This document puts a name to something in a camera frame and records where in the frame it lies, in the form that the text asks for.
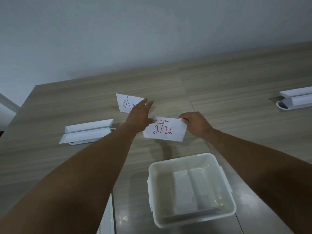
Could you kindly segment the white packet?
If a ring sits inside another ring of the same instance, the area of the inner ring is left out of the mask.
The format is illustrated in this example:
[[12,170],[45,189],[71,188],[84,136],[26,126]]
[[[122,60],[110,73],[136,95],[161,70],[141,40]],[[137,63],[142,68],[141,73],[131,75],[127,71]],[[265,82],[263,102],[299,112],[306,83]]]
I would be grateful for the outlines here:
[[173,173],[174,195],[173,214],[175,216],[206,215],[221,210],[208,191],[203,169],[189,169]]

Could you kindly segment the person's left hand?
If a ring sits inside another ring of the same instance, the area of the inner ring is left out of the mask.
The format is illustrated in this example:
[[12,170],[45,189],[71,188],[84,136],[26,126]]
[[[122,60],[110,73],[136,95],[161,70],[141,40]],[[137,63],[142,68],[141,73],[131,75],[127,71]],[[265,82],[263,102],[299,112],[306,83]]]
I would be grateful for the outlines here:
[[149,114],[136,114],[135,107],[133,107],[125,122],[125,124],[131,127],[136,133],[144,131],[147,126],[153,123],[154,120],[149,118]]

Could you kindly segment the person's right forearm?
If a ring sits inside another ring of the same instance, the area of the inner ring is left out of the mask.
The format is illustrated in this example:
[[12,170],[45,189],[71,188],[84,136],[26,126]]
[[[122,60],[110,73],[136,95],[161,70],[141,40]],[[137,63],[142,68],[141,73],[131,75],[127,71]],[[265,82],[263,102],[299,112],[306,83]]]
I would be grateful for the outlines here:
[[312,234],[312,164],[212,129],[205,137],[295,234]]

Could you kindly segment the white plastic container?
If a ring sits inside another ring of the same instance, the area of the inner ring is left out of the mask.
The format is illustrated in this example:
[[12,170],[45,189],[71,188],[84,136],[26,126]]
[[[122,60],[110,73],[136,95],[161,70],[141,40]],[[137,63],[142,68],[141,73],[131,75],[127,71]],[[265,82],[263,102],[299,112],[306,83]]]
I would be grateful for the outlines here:
[[[175,216],[173,214],[174,177],[173,173],[203,169],[208,191],[221,206],[216,213],[206,215]],[[202,153],[187,157],[174,158],[152,163],[147,178],[149,204],[154,223],[158,228],[170,228],[216,220],[236,213],[233,191],[216,157],[211,153]]]

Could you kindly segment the person's left forearm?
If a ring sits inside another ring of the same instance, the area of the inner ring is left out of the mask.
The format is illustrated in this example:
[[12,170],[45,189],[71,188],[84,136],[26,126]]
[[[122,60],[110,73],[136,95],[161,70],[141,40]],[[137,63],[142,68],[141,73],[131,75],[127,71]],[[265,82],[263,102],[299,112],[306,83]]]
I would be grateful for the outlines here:
[[0,221],[0,234],[96,234],[135,136],[125,122],[44,177]]

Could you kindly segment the person's right hand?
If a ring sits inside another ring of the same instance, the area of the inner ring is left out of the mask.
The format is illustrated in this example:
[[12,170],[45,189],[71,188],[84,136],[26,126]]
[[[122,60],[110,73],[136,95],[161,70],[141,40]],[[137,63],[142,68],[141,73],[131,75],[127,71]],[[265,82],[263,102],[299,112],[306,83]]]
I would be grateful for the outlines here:
[[187,130],[193,136],[209,141],[214,129],[205,117],[200,112],[188,112],[184,114],[193,114],[192,125],[187,126]]

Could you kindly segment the white card with dark writing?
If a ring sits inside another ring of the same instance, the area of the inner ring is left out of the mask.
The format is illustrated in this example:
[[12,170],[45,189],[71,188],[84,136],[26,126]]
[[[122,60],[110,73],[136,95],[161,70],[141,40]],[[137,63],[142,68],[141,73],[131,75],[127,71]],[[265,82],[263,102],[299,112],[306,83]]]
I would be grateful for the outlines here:
[[139,104],[144,98],[129,96],[124,94],[116,94],[120,112],[129,114],[133,107]]

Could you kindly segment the white card with red writing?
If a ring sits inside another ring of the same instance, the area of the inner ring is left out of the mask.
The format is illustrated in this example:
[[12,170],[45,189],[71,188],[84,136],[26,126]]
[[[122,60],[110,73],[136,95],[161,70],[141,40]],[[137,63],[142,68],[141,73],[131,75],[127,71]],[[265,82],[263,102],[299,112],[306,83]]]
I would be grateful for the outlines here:
[[166,118],[152,116],[154,123],[149,124],[143,131],[145,138],[182,142],[187,125],[181,118]]

